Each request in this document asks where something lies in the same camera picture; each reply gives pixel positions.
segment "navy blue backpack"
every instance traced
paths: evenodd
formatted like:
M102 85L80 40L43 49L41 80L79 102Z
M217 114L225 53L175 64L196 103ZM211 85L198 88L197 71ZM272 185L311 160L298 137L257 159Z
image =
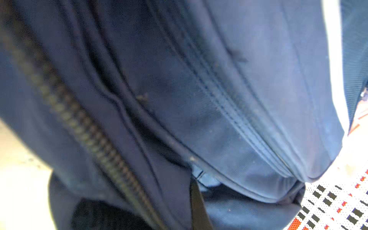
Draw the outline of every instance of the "navy blue backpack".
M366 6L339 79L318 0L1 0L0 117L60 230L283 229L367 84Z

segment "black zipper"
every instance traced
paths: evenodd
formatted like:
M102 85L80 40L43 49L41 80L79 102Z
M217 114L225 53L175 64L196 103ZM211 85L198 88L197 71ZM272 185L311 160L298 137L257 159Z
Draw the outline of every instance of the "black zipper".
M107 135L70 93L11 4L0 2L0 39L20 70L116 188L154 229L168 229Z

